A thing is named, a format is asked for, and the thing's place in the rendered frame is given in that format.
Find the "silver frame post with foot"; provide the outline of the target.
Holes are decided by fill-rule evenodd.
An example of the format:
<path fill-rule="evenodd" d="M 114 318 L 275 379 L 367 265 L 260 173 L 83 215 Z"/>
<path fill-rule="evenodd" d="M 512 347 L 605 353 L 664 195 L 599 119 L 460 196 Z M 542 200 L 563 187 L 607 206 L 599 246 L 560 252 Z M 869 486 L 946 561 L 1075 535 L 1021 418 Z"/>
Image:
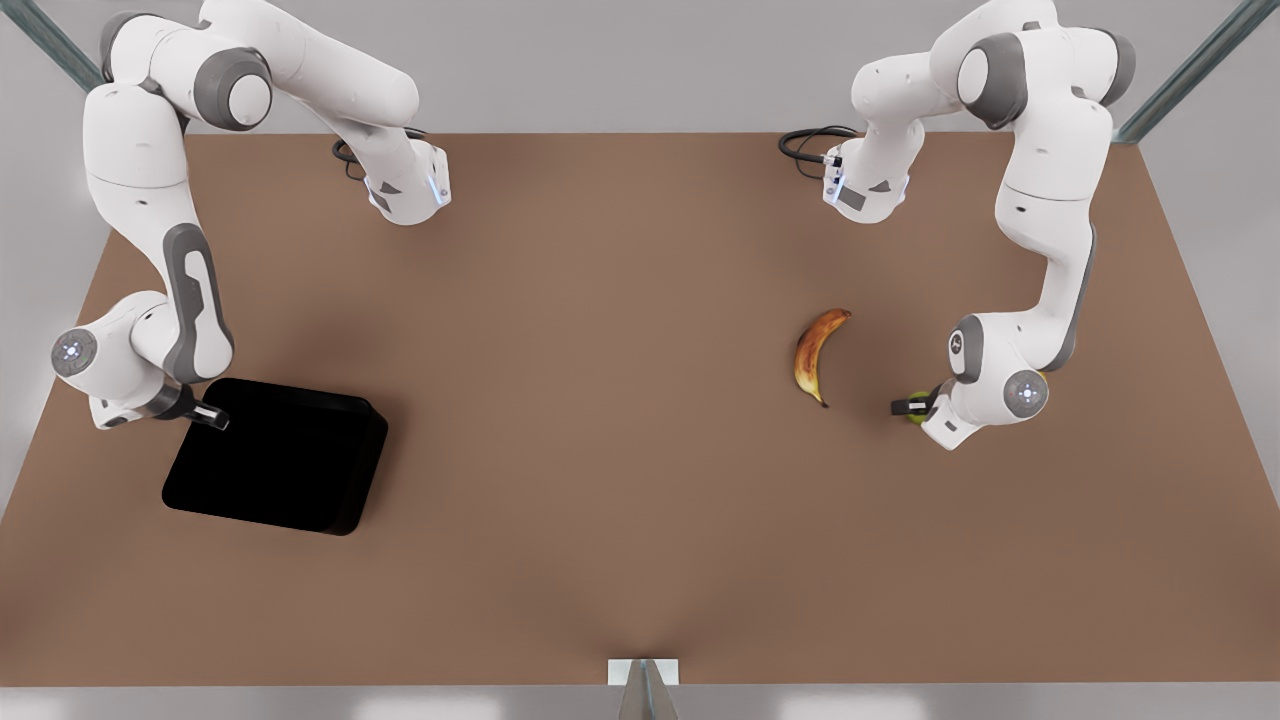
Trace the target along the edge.
<path fill-rule="evenodd" d="M 677 685 L 677 659 L 609 659 L 608 685 L 622 685 L 618 720 L 678 720 L 669 696 Z"/>

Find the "brown-spotted yellow banana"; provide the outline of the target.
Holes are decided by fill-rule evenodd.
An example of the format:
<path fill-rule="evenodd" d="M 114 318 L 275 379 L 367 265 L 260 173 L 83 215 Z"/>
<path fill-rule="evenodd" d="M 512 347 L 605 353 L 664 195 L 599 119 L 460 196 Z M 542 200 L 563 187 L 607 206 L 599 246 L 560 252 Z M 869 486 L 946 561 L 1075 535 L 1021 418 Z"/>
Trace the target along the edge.
<path fill-rule="evenodd" d="M 800 334 L 794 355 L 794 379 L 805 395 L 822 407 L 828 407 L 820 393 L 819 359 L 826 341 L 844 325 L 852 314 L 847 309 L 832 307 L 817 316 Z"/>

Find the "black storage box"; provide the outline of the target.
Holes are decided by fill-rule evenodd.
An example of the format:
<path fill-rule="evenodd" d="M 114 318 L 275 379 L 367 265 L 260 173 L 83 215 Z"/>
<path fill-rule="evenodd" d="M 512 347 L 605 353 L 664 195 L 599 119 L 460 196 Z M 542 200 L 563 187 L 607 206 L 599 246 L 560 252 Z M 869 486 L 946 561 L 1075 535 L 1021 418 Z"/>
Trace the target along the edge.
<path fill-rule="evenodd" d="M 358 525 L 388 433 L 367 400 L 234 378 L 204 398 L 229 427 L 189 427 L 168 507 L 332 536 Z"/>

